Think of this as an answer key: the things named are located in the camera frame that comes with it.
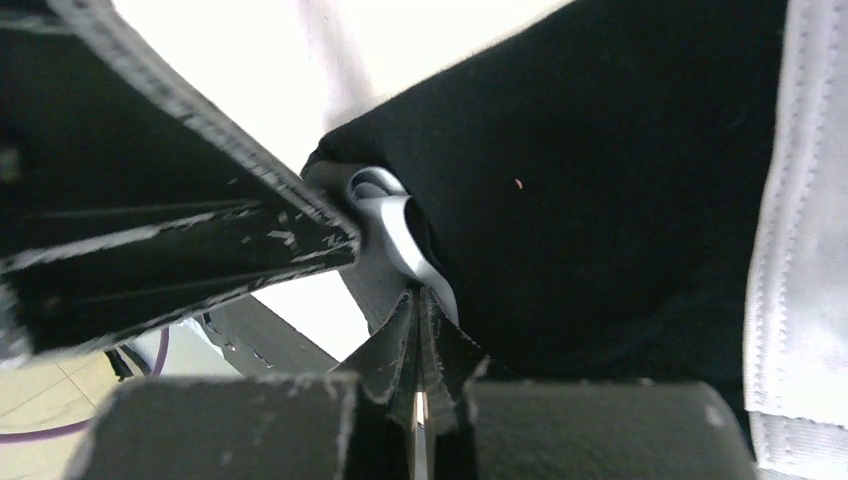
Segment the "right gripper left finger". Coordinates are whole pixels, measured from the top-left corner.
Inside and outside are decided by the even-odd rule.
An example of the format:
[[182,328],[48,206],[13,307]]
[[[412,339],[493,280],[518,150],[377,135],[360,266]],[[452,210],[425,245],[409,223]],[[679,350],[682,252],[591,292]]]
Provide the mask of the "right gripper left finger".
[[326,373],[172,376],[117,389],[68,479],[413,479],[419,295]]

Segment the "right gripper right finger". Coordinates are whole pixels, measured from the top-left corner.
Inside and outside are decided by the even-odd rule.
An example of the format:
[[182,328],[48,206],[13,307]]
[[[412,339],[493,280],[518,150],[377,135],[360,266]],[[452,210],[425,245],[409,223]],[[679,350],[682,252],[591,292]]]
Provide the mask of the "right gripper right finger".
[[735,416],[703,383],[516,375],[420,292],[433,479],[752,479]]

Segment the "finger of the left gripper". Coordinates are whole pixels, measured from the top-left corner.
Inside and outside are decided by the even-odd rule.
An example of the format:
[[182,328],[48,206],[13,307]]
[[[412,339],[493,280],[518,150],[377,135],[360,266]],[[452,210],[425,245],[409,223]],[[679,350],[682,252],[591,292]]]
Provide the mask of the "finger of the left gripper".
[[1,5],[1,364],[347,267],[361,230],[109,1]]

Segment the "black underwear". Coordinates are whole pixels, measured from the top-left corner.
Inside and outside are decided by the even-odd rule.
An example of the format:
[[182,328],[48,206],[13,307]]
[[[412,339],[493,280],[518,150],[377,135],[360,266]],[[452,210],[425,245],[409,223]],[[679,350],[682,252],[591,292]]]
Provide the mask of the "black underwear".
[[847,475],[847,5],[574,1],[326,134],[411,196],[516,372],[696,380],[767,479]]

